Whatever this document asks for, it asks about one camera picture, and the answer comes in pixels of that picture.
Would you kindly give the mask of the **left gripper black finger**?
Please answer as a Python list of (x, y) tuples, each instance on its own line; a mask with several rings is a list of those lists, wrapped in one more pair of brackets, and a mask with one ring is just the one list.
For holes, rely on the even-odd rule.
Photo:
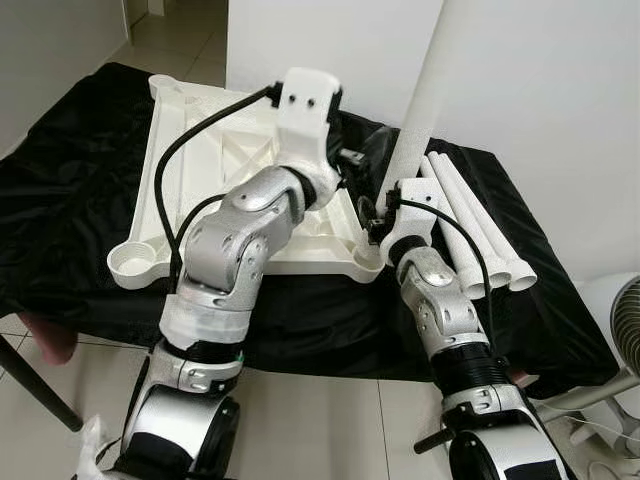
[(383, 183), (392, 160), (401, 129), (390, 125), (361, 125), (355, 131), (355, 150), (364, 155), (364, 164), (358, 169), (362, 183)]

